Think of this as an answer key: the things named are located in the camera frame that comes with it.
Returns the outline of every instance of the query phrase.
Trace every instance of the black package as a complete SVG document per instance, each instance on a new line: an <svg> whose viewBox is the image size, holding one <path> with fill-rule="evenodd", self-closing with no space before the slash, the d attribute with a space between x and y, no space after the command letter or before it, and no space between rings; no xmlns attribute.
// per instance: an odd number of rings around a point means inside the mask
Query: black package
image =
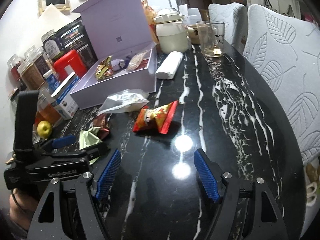
<svg viewBox="0 0 320 240"><path fill-rule="evenodd" d="M66 52L75 49L84 65L90 69L97 62L97 56L85 31L81 17L56 32Z"/></svg>

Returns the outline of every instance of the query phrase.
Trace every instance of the quilted leaf chair cover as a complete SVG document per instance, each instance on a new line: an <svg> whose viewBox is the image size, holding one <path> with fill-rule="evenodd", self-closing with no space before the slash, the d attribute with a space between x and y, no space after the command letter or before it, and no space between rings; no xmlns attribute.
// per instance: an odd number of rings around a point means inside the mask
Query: quilted leaf chair cover
<svg viewBox="0 0 320 240"><path fill-rule="evenodd" d="M243 55L281 103L306 165L320 154L320 31L257 4L248 19Z"/></svg>
<svg viewBox="0 0 320 240"><path fill-rule="evenodd" d="M221 5L212 3L208 7L210 21L225 23L224 39L240 53L244 50L241 38L246 35L247 9L240 3Z"/></svg>

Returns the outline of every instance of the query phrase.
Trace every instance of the table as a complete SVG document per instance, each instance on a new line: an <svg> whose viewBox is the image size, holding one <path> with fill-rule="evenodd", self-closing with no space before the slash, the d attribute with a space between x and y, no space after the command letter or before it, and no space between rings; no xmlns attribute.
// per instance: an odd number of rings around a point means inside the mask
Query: table
<svg viewBox="0 0 320 240"><path fill-rule="evenodd" d="M276 96L254 67L228 43L225 51L223 57L206 62L194 46L184 53L172 81L157 80L148 106L180 102L167 135L133 133L137 112L109 116L106 143L122 153L111 193L100 204L112 239L205 237L216 207L196 173L197 148L233 176L262 177L284 215L289 238L299 239L306 196L296 138ZM158 65L163 60L159 55ZM55 136L78 136L91 126L97 110L78 111ZM229 239L239 234L243 205L238 205Z"/></svg>

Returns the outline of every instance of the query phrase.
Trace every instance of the glass mug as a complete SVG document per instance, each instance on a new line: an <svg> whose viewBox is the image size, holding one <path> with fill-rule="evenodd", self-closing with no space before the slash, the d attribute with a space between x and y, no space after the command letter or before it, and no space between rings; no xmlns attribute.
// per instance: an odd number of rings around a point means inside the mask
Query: glass mug
<svg viewBox="0 0 320 240"><path fill-rule="evenodd" d="M197 22L201 52L208 57L223 55L224 22Z"/></svg>

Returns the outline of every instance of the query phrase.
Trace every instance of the green apple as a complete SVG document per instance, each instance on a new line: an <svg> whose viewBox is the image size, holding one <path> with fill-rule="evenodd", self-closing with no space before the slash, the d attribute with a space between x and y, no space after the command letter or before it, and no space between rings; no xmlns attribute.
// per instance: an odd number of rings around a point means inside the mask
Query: green apple
<svg viewBox="0 0 320 240"><path fill-rule="evenodd" d="M52 126L48 121L41 121L37 127L38 135L43 139L48 139L52 133Z"/></svg>

